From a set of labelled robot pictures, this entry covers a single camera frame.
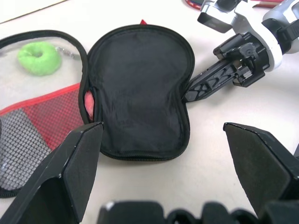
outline black plastic bracket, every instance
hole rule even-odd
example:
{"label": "black plastic bracket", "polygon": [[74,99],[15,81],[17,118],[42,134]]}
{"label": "black plastic bracket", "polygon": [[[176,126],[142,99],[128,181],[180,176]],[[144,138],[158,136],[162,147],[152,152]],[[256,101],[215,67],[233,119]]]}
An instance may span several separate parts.
{"label": "black plastic bracket", "polygon": [[102,123],[71,131],[36,168],[0,224],[80,223],[93,187],[102,132]]}

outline black clamp jaw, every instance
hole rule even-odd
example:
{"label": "black clamp jaw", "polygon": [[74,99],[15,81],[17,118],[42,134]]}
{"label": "black clamp jaw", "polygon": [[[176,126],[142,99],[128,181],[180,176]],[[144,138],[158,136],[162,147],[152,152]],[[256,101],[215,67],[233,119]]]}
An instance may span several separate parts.
{"label": "black clamp jaw", "polygon": [[[262,24],[273,33],[283,54],[299,37],[299,20],[287,27],[274,19],[267,19]],[[264,71],[269,68],[266,48],[251,33],[236,34],[215,48],[213,53],[219,61],[189,82],[184,102],[206,99],[230,82],[248,87],[264,77]]]}

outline black zippered case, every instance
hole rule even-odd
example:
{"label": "black zippered case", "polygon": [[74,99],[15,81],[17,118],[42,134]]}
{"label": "black zippered case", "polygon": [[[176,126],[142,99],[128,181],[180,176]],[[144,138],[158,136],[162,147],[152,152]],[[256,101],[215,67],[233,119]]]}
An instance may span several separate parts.
{"label": "black zippered case", "polygon": [[[133,161],[170,160],[190,138],[182,97],[194,68],[194,53],[178,33],[133,25],[111,31],[88,53],[79,108],[84,123],[104,122],[101,152]],[[84,95],[94,98],[90,120]]]}

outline green foam ball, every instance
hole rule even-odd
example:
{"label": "green foam ball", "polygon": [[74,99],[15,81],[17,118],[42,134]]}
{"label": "green foam ball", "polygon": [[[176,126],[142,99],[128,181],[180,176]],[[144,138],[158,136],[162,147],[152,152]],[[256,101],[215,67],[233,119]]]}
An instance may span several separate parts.
{"label": "green foam ball", "polygon": [[18,60],[28,72],[36,76],[53,74],[61,65],[61,56],[48,42],[33,42],[24,45]]}

